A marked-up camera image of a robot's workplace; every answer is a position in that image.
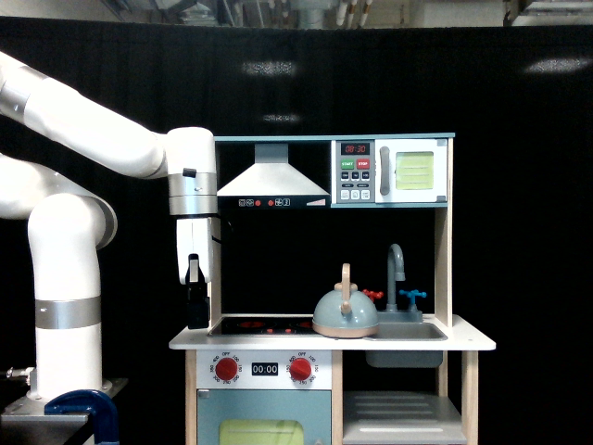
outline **red knob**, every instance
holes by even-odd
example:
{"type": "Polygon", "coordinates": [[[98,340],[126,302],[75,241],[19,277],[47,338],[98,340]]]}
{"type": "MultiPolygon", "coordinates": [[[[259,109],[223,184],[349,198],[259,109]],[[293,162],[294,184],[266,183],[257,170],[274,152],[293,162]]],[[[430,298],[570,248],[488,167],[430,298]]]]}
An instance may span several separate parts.
{"type": "Polygon", "coordinates": [[[311,375],[311,365],[307,359],[294,359],[288,371],[295,380],[307,380],[311,375]]]}
{"type": "Polygon", "coordinates": [[[221,380],[231,380],[237,375],[237,369],[236,361],[227,357],[216,363],[216,376],[221,380]]]}

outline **faucet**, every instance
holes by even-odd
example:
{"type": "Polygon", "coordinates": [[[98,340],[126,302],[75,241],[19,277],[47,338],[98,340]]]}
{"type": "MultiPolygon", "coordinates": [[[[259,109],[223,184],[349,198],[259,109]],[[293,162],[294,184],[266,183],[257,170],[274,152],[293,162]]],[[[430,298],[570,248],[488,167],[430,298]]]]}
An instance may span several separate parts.
{"type": "Polygon", "coordinates": [[[399,244],[392,244],[387,254],[387,307],[385,312],[397,312],[396,281],[406,281],[404,254],[399,244]]]}

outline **toy kettle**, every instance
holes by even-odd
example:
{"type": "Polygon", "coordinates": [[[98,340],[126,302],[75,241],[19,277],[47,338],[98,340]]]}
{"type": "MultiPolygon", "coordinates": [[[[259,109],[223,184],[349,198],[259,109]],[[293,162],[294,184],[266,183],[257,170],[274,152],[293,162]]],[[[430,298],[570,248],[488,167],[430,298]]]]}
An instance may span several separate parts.
{"type": "Polygon", "coordinates": [[[313,313],[313,329],[324,336],[359,338],[379,331],[372,301],[350,284],[350,264],[342,266],[342,282],[325,294],[313,313]]]}

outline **digital clock display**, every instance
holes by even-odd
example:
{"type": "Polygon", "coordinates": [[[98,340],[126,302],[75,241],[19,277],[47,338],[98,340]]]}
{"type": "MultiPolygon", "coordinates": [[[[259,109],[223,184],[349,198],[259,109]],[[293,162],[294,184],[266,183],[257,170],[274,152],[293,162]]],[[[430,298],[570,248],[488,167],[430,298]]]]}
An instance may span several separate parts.
{"type": "Polygon", "coordinates": [[[278,363],[251,363],[251,375],[278,375],[278,363]]]}
{"type": "Polygon", "coordinates": [[[371,155],[371,143],[369,142],[357,142],[357,143],[344,143],[342,144],[342,156],[370,156],[371,155]]]}

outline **stovetop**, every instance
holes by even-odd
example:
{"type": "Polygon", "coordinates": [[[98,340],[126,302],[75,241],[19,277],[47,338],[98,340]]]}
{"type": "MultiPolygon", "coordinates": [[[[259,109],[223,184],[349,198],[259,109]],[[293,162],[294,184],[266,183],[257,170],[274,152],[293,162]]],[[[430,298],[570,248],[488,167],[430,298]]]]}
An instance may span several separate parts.
{"type": "Polygon", "coordinates": [[[312,317],[225,317],[209,336],[317,336],[312,317]]]}

